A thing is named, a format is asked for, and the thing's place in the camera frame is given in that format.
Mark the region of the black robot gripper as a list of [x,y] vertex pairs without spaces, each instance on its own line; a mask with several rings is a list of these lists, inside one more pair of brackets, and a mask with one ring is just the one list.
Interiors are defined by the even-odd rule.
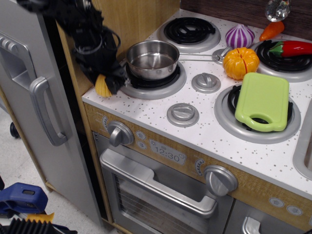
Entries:
[[129,83],[128,76],[117,61],[117,48],[113,36],[102,36],[101,43],[93,49],[75,46],[72,50],[85,76],[95,84],[100,74],[105,75],[105,83],[113,95]]

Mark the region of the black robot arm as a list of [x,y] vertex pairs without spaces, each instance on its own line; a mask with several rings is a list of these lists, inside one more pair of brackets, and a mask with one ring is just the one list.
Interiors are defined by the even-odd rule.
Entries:
[[72,53],[86,77],[104,83],[115,95],[128,79],[117,60],[120,37],[103,25],[103,17],[90,0],[19,0],[29,12],[51,17],[74,40]]

